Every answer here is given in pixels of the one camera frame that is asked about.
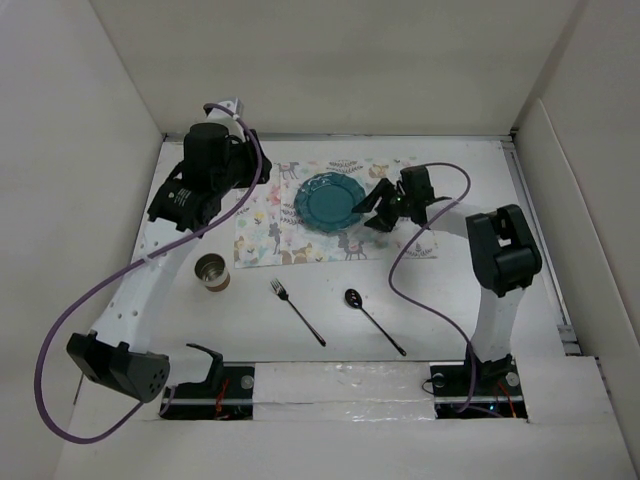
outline metal cup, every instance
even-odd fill
[[[224,258],[216,253],[208,253],[196,262],[195,274],[198,280],[211,292],[221,292],[229,285],[231,275]]]

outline animal print pattern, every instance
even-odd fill
[[[272,173],[279,175],[272,174],[266,185],[259,185],[236,214],[236,268],[371,260],[388,256],[385,252],[389,250],[397,252],[418,230],[411,222],[398,222],[388,234],[364,227],[364,222],[325,234],[306,228],[293,203],[300,185],[318,173],[349,175],[369,193],[380,178],[395,182],[402,168],[419,163],[415,158],[367,158],[275,164]],[[425,232],[406,254],[406,258],[436,256],[437,243],[431,232]]]

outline teal plate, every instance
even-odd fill
[[[320,173],[304,182],[293,203],[304,223],[331,233],[343,230],[362,218],[351,209],[364,200],[364,188],[340,173]]]

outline bolt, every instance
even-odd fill
[[[520,385],[520,377],[516,372],[509,372],[504,378],[510,387],[517,387],[518,385]]]
[[[254,380],[251,375],[245,375],[240,379],[240,386],[245,390],[249,390],[250,388],[253,388],[253,383],[254,383]]]
[[[442,388],[445,385],[444,375],[442,373],[436,373],[431,377],[431,384],[434,388]]]

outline black spoon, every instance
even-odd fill
[[[346,292],[344,292],[344,299],[347,301],[347,305],[349,305],[351,308],[356,308],[358,310],[362,310],[362,313],[364,313],[367,318],[369,318],[369,320],[371,320],[373,322],[373,324],[378,327],[378,330],[380,330],[385,337],[387,337],[387,340],[389,340],[391,342],[391,344],[396,347],[396,350],[398,350],[398,352],[400,352],[400,355],[402,355],[403,357],[407,356],[407,352],[405,352],[403,350],[403,348],[398,345],[396,343],[396,341],[391,338],[389,336],[389,334],[387,332],[384,331],[384,329],[378,325],[378,322],[376,322],[373,317],[371,315],[369,315],[367,313],[367,311],[362,308],[362,297],[360,296],[360,294],[355,291],[353,288],[350,288],[349,290],[347,290]]]

